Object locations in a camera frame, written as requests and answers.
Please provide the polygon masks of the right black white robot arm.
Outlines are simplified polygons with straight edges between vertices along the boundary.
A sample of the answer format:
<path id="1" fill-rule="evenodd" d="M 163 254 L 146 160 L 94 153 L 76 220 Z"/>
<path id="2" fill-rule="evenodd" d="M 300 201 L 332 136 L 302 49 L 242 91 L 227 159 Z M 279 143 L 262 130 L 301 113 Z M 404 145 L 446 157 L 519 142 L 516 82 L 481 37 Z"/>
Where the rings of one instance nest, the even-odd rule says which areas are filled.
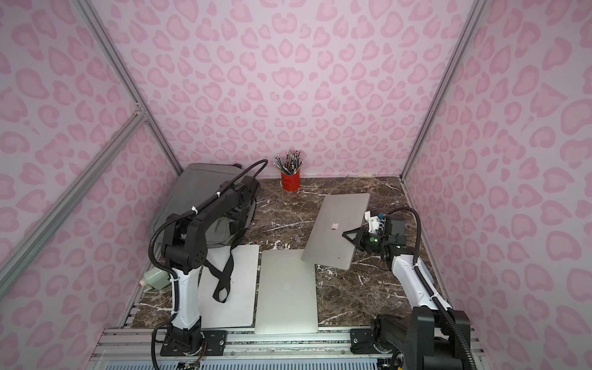
<path id="1" fill-rule="evenodd" d="M 409 323 L 379 314 L 368 331 L 351 330 L 350 351 L 387 354 L 391 369 L 475 369 L 470 319 L 436 290 L 419 253 L 421 225 L 419 213 L 404 206 L 386 214 L 367 211 L 365 225 L 343 232 L 357 250 L 387 263 L 412 309 Z"/>

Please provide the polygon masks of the silver apple laptop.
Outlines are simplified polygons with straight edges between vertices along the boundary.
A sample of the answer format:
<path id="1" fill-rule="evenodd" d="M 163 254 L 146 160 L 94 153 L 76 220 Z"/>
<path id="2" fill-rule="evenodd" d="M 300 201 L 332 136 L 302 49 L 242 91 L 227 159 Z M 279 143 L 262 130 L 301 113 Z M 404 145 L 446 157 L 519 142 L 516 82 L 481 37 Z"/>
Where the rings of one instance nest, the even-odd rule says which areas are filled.
<path id="1" fill-rule="evenodd" d="M 264 251 L 254 332 L 300 335 L 319 330 L 315 266 L 302 250 Z"/>
<path id="2" fill-rule="evenodd" d="M 218 269 L 225 266 L 230 256 L 234 259 L 234 271 L 231 293 L 225 303 L 213 298 L 218 284 L 216 277 L 207 268 L 201 273 L 198 308 L 204 329 L 249 327 L 254 322 L 259 246 L 239 245 L 234 249 L 225 246 L 208 251 L 209 262 Z"/>
<path id="3" fill-rule="evenodd" d="M 368 193 L 325 196 L 302 260 L 347 271 L 356 248 L 343 233 L 362 226 L 369 200 Z"/>

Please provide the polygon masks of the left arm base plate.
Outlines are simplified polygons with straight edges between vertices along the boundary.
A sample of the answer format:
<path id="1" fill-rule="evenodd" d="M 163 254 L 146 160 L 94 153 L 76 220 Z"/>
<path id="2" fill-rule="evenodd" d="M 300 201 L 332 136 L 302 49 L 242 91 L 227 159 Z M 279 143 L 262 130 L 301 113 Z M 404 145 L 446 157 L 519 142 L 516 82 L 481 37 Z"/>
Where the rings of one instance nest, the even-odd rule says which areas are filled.
<path id="1" fill-rule="evenodd" d="M 159 354 L 163 357 L 222 356 L 228 332 L 223 330 L 195 331 L 169 328 Z"/>

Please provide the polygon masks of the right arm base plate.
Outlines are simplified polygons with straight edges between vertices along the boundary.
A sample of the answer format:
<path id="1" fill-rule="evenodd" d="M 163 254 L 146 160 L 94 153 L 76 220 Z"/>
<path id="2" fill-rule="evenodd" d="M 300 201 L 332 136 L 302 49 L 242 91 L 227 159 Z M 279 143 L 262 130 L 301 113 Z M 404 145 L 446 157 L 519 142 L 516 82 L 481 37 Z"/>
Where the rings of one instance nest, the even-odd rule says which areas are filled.
<path id="1" fill-rule="evenodd" d="M 350 334 L 350 352 L 354 355 L 376 354 L 375 336 L 371 328 L 353 328 Z"/>

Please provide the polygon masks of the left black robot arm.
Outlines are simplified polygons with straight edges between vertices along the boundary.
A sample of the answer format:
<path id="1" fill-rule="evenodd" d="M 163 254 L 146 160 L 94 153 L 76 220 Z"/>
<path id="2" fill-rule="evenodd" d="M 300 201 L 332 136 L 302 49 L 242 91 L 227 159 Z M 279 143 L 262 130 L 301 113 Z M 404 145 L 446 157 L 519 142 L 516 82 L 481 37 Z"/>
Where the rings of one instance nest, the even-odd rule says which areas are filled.
<path id="1" fill-rule="evenodd" d="M 215 267 L 208 260 L 212 249 L 234 250 L 245 236 L 256 210 L 261 185 L 257 176 L 268 166 L 259 160 L 247 168 L 239 164 L 193 163 L 178 177 L 172 193 L 154 221 L 148 246 L 151 264 L 166 274 L 172 285 L 172 312 L 151 334 L 150 355 L 219 355 L 202 332 L 198 308 L 200 271 L 216 279 L 212 297 L 225 303 L 231 293 L 234 258 Z"/>

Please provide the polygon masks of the grey laptop bag with strap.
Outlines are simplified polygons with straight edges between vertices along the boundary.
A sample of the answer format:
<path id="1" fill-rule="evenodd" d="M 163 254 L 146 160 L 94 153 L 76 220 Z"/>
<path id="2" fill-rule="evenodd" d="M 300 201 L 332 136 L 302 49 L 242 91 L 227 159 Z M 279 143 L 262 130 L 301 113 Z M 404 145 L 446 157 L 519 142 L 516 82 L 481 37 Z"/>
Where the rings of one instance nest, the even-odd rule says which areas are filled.
<path id="1" fill-rule="evenodd" d="M 240 165 L 191 164 L 179 177 L 174 190 L 160 211 L 150 241 L 151 261 L 175 276 L 205 266 L 218 280 L 214 300 L 225 303 L 231 293 L 234 259 L 229 257 L 218 269 L 208 260 L 208 251 L 229 246 L 236 248 L 248 230 L 256 203 L 249 210 L 237 209 L 234 182 L 257 175 L 267 166 L 260 160 L 247 169 Z"/>

